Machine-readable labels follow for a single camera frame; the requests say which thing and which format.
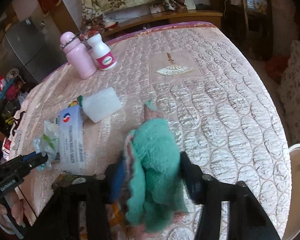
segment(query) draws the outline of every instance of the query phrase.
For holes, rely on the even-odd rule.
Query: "white plastic chair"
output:
[[[287,227],[282,240],[300,240],[300,143],[289,148],[292,193]]]

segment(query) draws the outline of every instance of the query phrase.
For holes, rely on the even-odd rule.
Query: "pink water bottle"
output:
[[[82,79],[90,77],[97,71],[86,46],[72,32],[61,35],[60,47]]]

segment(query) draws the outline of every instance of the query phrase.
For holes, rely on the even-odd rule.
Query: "black cable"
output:
[[[37,219],[38,218],[37,215],[35,214],[32,206],[30,205],[29,201],[27,200],[27,198],[25,197],[25,195],[23,194],[23,192],[22,192],[22,190],[21,190],[21,188],[19,186],[18,186],[18,189],[20,190],[21,194],[23,195],[23,197],[25,198],[25,200],[28,203],[29,207],[31,208],[32,212],[34,213],[35,218]]]

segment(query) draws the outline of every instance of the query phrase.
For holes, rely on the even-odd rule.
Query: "teal towel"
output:
[[[134,163],[126,218],[132,226],[144,223],[148,232],[163,230],[175,212],[187,212],[174,135],[156,118],[135,130],[129,144]]]

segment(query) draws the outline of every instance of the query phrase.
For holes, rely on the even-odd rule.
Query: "white plastic container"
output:
[[[121,107],[121,102],[112,87],[88,96],[82,101],[82,109],[84,113],[93,122],[101,121],[107,116],[118,111]]]
[[[282,240],[300,240],[300,143],[289,147],[292,192],[289,217]]]
[[[110,48],[102,41],[100,33],[88,39],[87,43],[92,47],[92,55],[98,62],[100,69],[109,70],[115,66],[117,60],[112,55]]]

